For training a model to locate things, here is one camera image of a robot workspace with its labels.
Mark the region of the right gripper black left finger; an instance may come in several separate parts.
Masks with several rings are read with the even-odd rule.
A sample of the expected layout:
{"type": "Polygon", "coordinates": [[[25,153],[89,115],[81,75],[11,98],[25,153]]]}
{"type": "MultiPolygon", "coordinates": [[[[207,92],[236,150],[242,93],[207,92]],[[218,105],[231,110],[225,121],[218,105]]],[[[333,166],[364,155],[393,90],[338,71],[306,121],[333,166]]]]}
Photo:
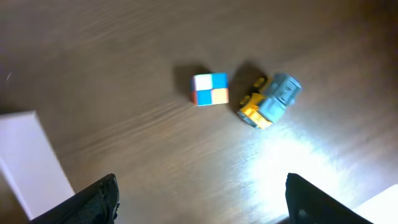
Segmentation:
{"type": "Polygon", "coordinates": [[[114,224],[119,208],[119,187],[108,174],[30,224],[114,224]]]}

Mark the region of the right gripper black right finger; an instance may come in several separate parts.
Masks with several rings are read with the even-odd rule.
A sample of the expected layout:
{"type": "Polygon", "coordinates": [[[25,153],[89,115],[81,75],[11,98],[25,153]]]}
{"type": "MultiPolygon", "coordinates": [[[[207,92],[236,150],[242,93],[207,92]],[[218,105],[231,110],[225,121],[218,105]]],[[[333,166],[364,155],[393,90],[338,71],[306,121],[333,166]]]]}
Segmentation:
{"type": "Polygon", "coordinates": [[[289,173],[285,199],[295,224],[371,224],[298,174],[289,173]]]}

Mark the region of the yellow grey mixer truck toy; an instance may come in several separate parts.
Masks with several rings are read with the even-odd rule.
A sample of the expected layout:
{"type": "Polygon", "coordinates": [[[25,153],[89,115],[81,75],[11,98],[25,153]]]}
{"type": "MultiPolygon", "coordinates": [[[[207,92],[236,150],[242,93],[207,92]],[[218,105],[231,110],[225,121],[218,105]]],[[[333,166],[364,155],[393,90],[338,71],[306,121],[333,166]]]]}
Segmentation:
{"type": "Polygon", "coordinates": [[[283,117],[302,91],[301,84],[287,73],[273,77],[260,77],[253,91],[240,102],[239,117],[256,129],[266,129],[283,117]]]}

